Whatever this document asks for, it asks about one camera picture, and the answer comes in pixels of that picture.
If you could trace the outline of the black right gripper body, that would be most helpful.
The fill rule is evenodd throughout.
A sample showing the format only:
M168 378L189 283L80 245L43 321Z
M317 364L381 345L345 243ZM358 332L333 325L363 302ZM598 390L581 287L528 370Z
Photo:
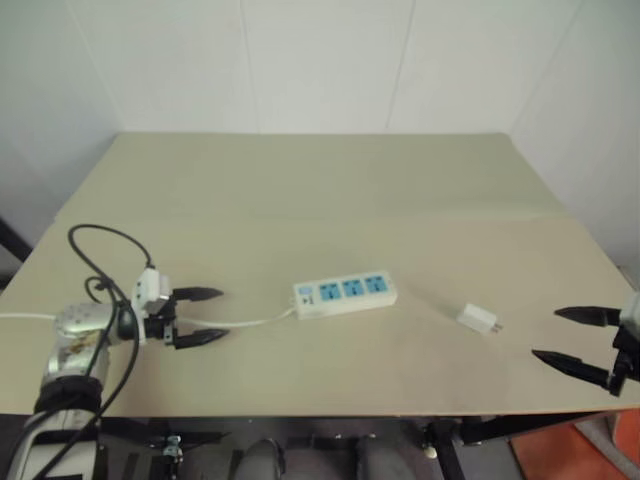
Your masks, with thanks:
M620 326L612 346L618 351L608 380L608 391L619 397L627 380L639 381L639 341Z

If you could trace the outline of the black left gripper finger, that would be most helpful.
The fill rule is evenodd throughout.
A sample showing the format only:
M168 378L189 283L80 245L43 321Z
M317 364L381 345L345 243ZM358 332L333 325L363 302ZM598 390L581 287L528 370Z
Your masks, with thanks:
M224 294L223 291L209 287L185 287L174 289L171 295L173 302L190 301L200 302L208 301Z
M185 335L174 331L174 348L181 350L204 346L225 337L229 333L230 331L228 329L218 328L195 330Z

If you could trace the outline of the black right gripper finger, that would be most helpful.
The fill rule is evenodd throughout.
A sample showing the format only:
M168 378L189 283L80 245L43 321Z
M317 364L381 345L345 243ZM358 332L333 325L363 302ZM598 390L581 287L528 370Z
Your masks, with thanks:
M609 372L584 363L580 358L554 351L532 350L531 353L543 363L573 378L608 388Z
M607 327L620 324L620 309L599 306L569 306L554 311L556 316L576 323Z

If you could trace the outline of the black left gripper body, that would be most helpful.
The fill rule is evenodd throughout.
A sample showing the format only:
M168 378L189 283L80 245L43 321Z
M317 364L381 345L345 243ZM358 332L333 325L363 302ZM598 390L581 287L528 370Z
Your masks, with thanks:
M147 339L162 340L166 346L177 349L176 304L177 301L171 298L147 316L144 320Z

